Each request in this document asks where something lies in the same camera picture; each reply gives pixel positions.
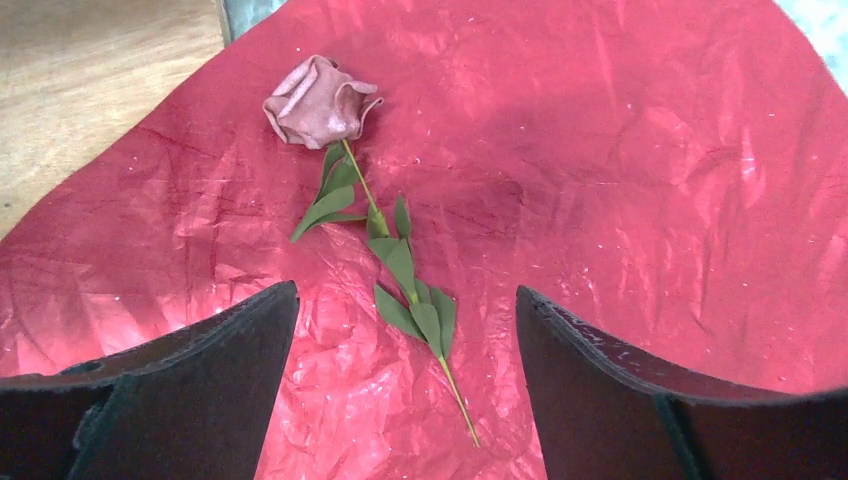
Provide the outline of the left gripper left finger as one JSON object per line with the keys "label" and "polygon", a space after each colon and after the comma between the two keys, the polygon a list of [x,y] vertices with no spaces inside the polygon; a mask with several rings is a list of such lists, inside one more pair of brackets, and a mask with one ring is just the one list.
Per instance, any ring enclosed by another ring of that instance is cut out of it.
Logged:
{"label": "left gripper left finger", "polygon": [[55,375],[1,382],[5,479],[251,479],[300,301],[279,282]]}

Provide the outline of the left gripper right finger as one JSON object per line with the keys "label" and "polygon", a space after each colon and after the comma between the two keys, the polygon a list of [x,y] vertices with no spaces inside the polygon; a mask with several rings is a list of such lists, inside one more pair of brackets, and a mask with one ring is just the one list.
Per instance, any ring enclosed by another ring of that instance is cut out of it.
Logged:
{"label": "left gripper right finger", "polygon": [[701,374],[517,290],[516,330],[551,479],[843,479],[847,392]]}

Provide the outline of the maroon paper bouquet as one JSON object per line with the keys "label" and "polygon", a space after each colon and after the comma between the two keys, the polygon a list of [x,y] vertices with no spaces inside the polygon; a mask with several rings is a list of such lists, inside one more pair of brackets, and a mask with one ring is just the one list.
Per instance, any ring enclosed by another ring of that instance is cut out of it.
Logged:
{"label": "maroon paper bouquet", "polygon": [[[261,106],[322,54],[383,103],[353,149],[403,197],[449,361],[376,314],[357,224],[290,235],[323,156]],[[1,244],[1,372],[53,374],[292,280],[261,479],[541,479],[515,333],[532,287],[659,357],[847,383],[847,99],[771,1],[291,1]]]}

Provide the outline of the maroon foam rose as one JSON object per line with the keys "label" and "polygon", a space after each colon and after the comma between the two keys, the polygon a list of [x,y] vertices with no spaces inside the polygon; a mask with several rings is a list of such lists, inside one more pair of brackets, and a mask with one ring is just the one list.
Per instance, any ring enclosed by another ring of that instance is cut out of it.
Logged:
{"label": "maroon foam rose", "polygon": [[355,79],[337,62],[312,55],[298,64],[264,101],[262,109],[286,144],[321,150],[324,159],[316,196],[290,236],[331,223],[361,222],[367,247],[390,274],[397,291],[374,286],[374,305],[387,324],[425,343],[444,372],[474,446],[479,435],[451,371],[457,320],[455,299],[421,280],[411,245],[412,222],[403,197],[386,217],[371,192],[352,148],[372,109],[382,102],[374,84]]}

